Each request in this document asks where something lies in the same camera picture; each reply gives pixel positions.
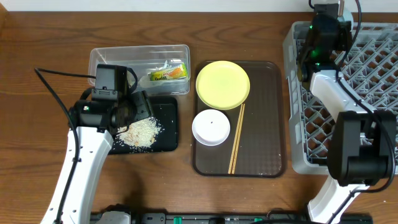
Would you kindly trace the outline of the rice food waste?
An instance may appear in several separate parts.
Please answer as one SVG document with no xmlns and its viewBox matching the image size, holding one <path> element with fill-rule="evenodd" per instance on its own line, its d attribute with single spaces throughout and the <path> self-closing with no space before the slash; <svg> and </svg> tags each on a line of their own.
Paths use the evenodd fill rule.
<svg viewBox="0 0 398 224">
<path fill-rule="evenodd" d="M 118 129 L 116 142 L 133 149 L 147 149 L 156 142 L 156 137 L 164 131 L 154 118 L 146 118 Z"/>
</svg>

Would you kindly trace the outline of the green orange snack wrapper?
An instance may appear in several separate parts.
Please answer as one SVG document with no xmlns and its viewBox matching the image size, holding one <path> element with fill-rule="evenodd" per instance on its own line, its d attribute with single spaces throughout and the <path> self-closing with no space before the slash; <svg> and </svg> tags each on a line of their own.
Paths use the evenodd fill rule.
<svg viewBox="0 0 398 224">
<path fill-rule="evenodd" d="M 177 66 L 164 68 L 149 74 L 150 81 L 176 80 L 187 77 L 188 72 L 184 63 Z"/>
</svg>

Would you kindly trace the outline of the white bowl with food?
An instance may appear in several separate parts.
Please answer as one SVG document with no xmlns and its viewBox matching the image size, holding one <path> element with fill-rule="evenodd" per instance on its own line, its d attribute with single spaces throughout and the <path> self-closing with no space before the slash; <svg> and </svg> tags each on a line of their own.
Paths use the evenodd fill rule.
<svg viewBox="0 0 398 224">
<path fill-rule="evenodd" d="M 221 111 L 208 109 L 198 113 L 192 123 L 194 138 L 205 146 L 217 146 L 229 136 L 231 125 Z"/>
</svg>

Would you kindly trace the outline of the yellow plate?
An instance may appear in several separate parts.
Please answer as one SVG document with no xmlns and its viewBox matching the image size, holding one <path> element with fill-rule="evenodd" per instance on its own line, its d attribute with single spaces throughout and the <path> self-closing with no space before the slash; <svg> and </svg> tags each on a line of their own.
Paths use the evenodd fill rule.
<svg viewBox="0 0 398 224">
<path fill-rule="evenodd" d="M 240 65 L 219 60 L 210 62 L 199 71 L 195 87 L 199 99 L 207 106 L 231 110 L 246 100 L 251 84 Z"/>
</svg>

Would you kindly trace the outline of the wooden chopstick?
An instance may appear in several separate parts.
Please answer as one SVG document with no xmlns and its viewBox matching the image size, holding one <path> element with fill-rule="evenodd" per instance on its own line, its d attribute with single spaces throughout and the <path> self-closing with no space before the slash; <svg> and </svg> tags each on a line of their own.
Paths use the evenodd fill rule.
<svg viewBox="0 0 398 224">
<path fill-rule="evenodd" d="M 241 127 L 242 127 L 242 123 L 243 123 L 244 109 L 245 109 L 245 104 L 243 103 L 239 110 L 238 123 L 237 123 L 237 127 L 236 127 L 236 132 L 234 135 L 233 148 L 231 151 L 231 158 L 230 158 L 230 162 L 229 162 L 228 174 L 234 174 L 235 167 L 236 167 L 236 160 L 237 160 L 237 155 L 238 155 L 238 150 L 239 150 L 238 147 L 239 147 L 239 141 L 240 141 L 240 135 L 241 135 Z"/>
<path fill-rule="evenodd" d="M 244 119 L 244 111 L 245 111 L 245 104 L 243 103 L 241 105 L 241 109 L 239 112 L 239 118 L 238 118 L 238 125 L 236 128 L 236 134 L 234 138 L 234 147 L 233 147 L 233 156 L 231 160 L 231 168 L 230 168 L 230 174 L 235 173 L 236 169 L 236 161 L 237 161 L 237 156 L 238 156 L 238 151 L 239 151 L 239 142 L 240 142 L 240 137 L 241 137 L 241 130 L 242 130 L 242 125 L 243 125 L 243 119 Z"/>
</svg>

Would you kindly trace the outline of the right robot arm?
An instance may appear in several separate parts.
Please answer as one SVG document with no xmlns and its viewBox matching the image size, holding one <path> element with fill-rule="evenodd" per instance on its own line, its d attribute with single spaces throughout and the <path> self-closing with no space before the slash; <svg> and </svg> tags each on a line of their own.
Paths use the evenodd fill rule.
<svg viewBox="0 0 398 224">
<path fill-rule="evenodd" d="M 310 4 L 315 15 L 297 57 L 297 77 L 335 121 L 329 142 L 329 175 L 307 204 L 312 223 L 339 223 L 359 194 L 386 190 L 396 172 L 396 117 L 365 103 L 348 85 L 334 51 L 347 57 L 359 34 L 360 22 L 345 11 L 343 1 Z"/>
</svg>

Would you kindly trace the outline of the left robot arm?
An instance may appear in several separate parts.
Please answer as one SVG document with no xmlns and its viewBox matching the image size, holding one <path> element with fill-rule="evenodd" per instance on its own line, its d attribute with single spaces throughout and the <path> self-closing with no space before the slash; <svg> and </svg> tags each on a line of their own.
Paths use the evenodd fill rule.
<svg viewBox="0 0 398 224">
<path fill-rule="evenodd" d="M 137 91 L 134 70 L 99 64 L 93 87 L 87 88 L 71 108 L 66 108 L 42 75 L 35 73 L 53 95 L 68 120 L 65 160 L 42 223 L 89 223 L 100 173 L 120 129 L 152 117 L 145 91 Z"/>
</svg>

